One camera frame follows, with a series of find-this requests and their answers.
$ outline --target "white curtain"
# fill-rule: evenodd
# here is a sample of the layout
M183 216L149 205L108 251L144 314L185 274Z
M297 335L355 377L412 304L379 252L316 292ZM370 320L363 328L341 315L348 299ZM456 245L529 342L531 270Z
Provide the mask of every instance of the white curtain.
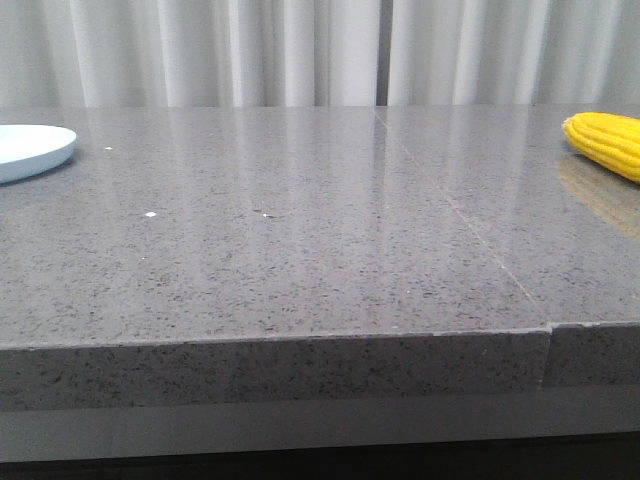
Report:
M0 0L0 106L599 101L638 0Z

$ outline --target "dark floor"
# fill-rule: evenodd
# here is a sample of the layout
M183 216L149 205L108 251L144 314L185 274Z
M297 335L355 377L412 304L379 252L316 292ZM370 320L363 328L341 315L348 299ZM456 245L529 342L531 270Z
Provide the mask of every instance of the dark floor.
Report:
M636 479L640 432L134 459L0 464L1 480Z

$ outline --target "curtain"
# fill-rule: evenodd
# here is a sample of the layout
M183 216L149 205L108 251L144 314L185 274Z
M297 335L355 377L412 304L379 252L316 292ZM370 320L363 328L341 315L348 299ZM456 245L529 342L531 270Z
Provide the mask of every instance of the curtain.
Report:
M1 0L0 106L640 102L637 0Z

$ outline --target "white plate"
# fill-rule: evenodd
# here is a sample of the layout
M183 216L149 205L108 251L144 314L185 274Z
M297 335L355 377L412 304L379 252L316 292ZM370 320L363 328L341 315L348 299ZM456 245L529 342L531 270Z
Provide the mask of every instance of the white plate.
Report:
M76 133L48 125L0 125L0 183L57 167L73 153Z

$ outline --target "countertop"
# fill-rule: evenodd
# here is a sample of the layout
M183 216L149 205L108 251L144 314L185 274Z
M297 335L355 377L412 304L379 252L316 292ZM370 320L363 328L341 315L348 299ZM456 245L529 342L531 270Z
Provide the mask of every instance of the countertop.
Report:
M0 409L640 384L639 105L0 109L78 134L0 185Z

